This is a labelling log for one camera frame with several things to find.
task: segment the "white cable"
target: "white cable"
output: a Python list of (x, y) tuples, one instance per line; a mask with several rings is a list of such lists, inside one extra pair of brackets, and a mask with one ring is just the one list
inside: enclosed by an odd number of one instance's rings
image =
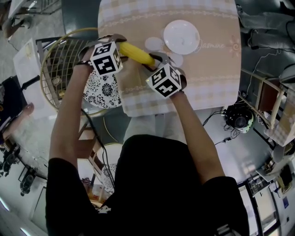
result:
[[(254, 68), (252, 74), (254, 74), (254, 72), (256, 71), (256, 68), (257, 68), (257, 66), (258, 66), (258, 64), (259, 64), (259, 62), (260, 62), (260, 60), (261, 60), (262, 58), (265, 58), (265, 57), (267, 57), (268, 55), (277, 56), (278, 54), (281, 54), (281, 50), (280, 50), (280, 49), (277, 49), (277, 53), (276, 53), (276, 54), (268, 53), (266, 56), (262, 56), (262, 57), (260, 57), (259, 60), (258, 60), (258, 62), (256, 63), (256, 66), (255, 66), (255, 68)], [(250, 83), (249, 83), (249, 86), (248, 86), (248, 88), (247, 88), (247, 94), (248, 94), (248, 91), (249, 91), (249, 88), (250, 88), (250, 85), (251, 85), (251, 81), (252, 81), (252, 75), (251, 75), (251, 77), (250, 77)]]

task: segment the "gray pants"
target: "gray pants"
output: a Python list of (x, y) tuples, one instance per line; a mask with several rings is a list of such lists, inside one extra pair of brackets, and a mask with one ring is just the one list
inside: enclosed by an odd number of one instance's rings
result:
[[(287, 22), (294, 19), (292, 16), (271, 12), (250, 16), (243, 12), (239, 6), (237, 10), (243, 27), (254, 30), (248, 41), (250, 46), (295, 50), (295, 45), (288, 37), (286, 31)], [(295, 22), (288, 24), (288, 32), (293, 41), (295, 41)]]

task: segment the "wire basket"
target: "wire basket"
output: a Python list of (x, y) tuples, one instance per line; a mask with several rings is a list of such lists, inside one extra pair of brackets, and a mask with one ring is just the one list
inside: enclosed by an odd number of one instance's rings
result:
[[(46, 100), (56, 110), (59, 109), (65, 95), (66, 88), (71, 79), (73, 68), (79, 61), (78, 54), (90, 40), (72, 37), (76, 33), (96, 31), (97, 28), (84, 28), (75, 30), (59, 38), (49, 50), (44, 52), (41, 65), (40, 84)], [(90, 115), (101, 113), (105, 109), (89, 109)]]

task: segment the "black t-shirt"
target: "black t-shirt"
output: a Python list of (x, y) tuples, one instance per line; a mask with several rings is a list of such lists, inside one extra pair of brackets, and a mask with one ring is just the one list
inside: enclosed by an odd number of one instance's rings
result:
[(226, 229), (249, 235), (246, 209), (231, 177), (201, 185), (188, 146), (140, 135), (123, 145), (115, 174), (115, 193), (95, 208), (69, 162), (49, 161), (46, 220), (51, 235), (181, 230), (218, 235)]

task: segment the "yellow cable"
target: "yellow cable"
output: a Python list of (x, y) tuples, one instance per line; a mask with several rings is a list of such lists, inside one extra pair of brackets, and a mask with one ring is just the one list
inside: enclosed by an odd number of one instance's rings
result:
[(109, 136), (111, 136), (113, 140), (115, 140), (116, 142), (118, 142), (118, 140), (115, 139), (115, 138), (110, 134), (109, 130), (107, 129), (107, 127), (106, 127), (106, 122), (105, 122), (105, 117), (103, 117), (103, 124), (104, 124), (105, 129), (106, 129), (107, 133), (109, 134)]

